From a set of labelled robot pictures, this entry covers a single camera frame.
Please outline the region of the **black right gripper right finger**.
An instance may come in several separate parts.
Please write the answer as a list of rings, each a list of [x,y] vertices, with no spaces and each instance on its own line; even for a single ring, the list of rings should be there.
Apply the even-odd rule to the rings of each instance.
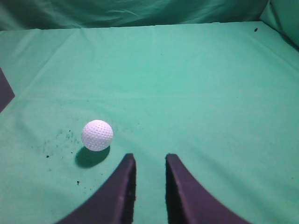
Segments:
[[[166,155],[165,175],[169,224],[248,223],[212,196],[189,172],[178,155]]]

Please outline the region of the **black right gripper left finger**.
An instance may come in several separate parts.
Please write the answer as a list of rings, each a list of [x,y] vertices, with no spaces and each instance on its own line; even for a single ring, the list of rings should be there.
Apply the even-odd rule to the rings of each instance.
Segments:
[[[126,154],[104,184],[59,224],[131,224],[136,199],[136,161]]]

